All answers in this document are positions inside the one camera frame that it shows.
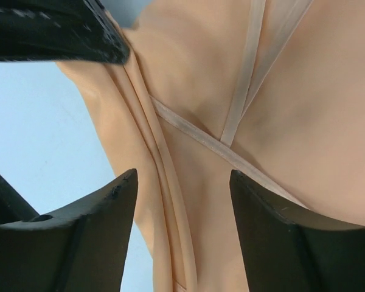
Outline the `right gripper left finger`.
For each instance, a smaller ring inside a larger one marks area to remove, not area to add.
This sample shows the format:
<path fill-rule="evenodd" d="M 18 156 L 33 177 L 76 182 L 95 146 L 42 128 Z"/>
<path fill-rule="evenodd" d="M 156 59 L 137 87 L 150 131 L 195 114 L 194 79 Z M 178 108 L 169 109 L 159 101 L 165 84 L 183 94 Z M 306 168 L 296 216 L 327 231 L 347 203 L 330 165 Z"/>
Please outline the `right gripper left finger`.
<path fill-rule="evenodd" d="M 119 291 L 137 187 L 131 169 L 64 207 L 0 224 L 0 291 Z"/>

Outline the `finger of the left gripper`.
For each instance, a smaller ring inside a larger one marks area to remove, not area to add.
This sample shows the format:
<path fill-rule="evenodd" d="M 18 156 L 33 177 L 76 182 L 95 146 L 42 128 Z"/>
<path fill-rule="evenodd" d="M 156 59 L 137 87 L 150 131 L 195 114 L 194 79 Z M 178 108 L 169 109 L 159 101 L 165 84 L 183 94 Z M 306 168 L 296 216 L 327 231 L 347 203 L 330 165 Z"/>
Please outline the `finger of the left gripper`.
<path fill-rule="evenodd" d="M 0 224 L 29 221 L 36 210 L 0 175 Z"/>
<path fill-rule="evenodd" d="M 125 64 L 129 56 L 128 44 L 100 1 L 0 1 L 0 62 Z"/>

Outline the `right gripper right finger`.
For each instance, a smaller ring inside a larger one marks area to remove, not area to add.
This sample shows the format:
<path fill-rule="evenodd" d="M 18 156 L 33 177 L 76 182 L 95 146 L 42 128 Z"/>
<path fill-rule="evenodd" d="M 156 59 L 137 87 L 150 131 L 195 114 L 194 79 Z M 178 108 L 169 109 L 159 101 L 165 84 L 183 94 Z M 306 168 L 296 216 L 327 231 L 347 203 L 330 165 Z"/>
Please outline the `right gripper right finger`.
<path fill-rule="evenodd" d="M 365 291 L 365 226 L 310 211 L 238 170 L 229 187 L 251 291 Z"/>

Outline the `orange cloth napkin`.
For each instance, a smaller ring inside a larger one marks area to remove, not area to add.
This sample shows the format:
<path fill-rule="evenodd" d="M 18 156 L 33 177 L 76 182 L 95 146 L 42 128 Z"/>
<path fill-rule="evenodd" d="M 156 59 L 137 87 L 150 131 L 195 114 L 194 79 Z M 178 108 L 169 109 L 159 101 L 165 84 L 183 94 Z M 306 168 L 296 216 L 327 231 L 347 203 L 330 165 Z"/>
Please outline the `orange cloth napkin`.
<path fill-rule="evenodd" d="M 365 1 L 153 1 L 125 65 L 59 61 L 116 174 L 155 291 L 248 291 L 229 177 L 365 226 Z"/>

